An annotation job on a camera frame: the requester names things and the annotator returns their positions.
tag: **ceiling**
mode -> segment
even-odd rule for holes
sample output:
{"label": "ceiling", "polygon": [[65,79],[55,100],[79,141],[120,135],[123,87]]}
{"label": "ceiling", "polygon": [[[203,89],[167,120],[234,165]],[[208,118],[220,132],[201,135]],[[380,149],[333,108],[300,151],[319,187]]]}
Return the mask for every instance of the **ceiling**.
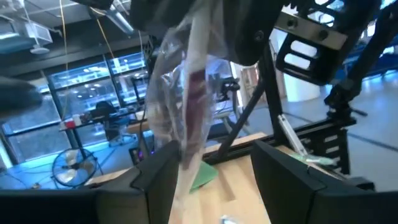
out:
{"label": "ceiling", "polygon": [[[70,0],[61,0],[65,23],[79,22],[91,19],[87,7]],[[120,0],[126,9],[130,7],[130,0]],[[47,27],[62,25],[59,0],[25,0],[25,8],[32,21]]]}

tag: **office chair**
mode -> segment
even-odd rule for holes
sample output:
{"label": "office chair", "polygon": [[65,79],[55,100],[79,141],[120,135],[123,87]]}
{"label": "office chair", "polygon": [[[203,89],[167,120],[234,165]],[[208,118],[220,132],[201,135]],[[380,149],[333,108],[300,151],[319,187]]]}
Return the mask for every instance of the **office chair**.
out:
{"label": "office chair", "polygon": [[109,147],[112,146],[112,142],[116,142],[119,145],[126,143],[124,137],[135,139],[136,136],[133,134],[124,133],[123,128],[126,128],[130,123],[128,116],[119,117],[112,116],[117,113],[117,109],[108,101],[100,101],[95,106],[95,111],[104,116],[101,124],[104,126],[106,139],[109,141]]}

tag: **plastic bag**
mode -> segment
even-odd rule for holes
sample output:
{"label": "plastic bag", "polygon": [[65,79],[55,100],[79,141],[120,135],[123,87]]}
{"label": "plastic bag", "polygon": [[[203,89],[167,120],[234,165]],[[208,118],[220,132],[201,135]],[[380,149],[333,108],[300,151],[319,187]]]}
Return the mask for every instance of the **plastic bag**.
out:
{"label": "plastic bag", "polygon": [[215,107],[210,76],[216,57],[224,57],[222,1],[200,0],[169,29],[160,46],[146,94],[148,121],[158,141],[178,140],[182,161],[175,202],[189,193],[205,150]]}

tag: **electric fan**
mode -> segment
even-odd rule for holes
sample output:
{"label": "electric fan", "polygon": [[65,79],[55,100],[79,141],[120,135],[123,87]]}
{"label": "electric fan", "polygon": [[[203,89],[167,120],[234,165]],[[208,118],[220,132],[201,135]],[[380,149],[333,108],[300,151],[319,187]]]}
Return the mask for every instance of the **electric fan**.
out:
{"label": "electric fan", "polygon": [[53,179],[66,187],[85,184],[97,170],[97,158],[86,149],[67,149],[52,164]]}

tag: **floor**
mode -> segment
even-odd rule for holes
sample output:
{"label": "floor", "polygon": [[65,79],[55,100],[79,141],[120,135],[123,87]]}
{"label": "floor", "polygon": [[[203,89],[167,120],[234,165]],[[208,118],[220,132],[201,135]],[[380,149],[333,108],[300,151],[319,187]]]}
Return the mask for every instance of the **floor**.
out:
{"label": "floor", "polygon": [[[323,88],[322,96],[327,92],[328,88]],[[348,128],[351,173],[352,176],[362,176],[373,181],[378,191],[398,190],[398,138],[396,137],[398,120],[394,117],[398,110],[397,100],[398,73],[394,73],[383,79],[377,77],[366,80],[361,95],[351,104],[352,107],[369,114],[368,117],[356,116],[358,123]],[[328,110],[323,104],[323,97],[300,103],[282,100],[282,104],[293,127],[308,124],[310,121],[319,121],[325,118]],[[265,106],[258,106],[249,117],[249,125],[254,132],[271,134],[268,109]],[[132,142],[96,151],[95,155],[102,170],[110,173],[131,167],[128,149],[135,144]],[[0,187],[23,189],[32,187],[38,182],[42,188],[53,189],[55,186],[50,178],[50,170],[51,164],[35,168],[9,169],[8,174],[0,177]]]}

